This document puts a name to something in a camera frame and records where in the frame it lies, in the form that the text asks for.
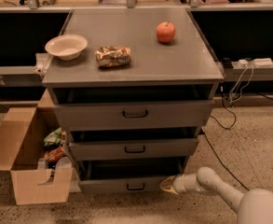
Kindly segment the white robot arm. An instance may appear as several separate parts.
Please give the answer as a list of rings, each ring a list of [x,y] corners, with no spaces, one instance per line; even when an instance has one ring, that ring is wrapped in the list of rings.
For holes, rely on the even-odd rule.
[[[169,176],[159,186],[177,195],[189,192],[217,194],[237,214],[237,224],[273,224],[273,192],[251,189],[242,193],[209,167],[201,167],[195,174]]]

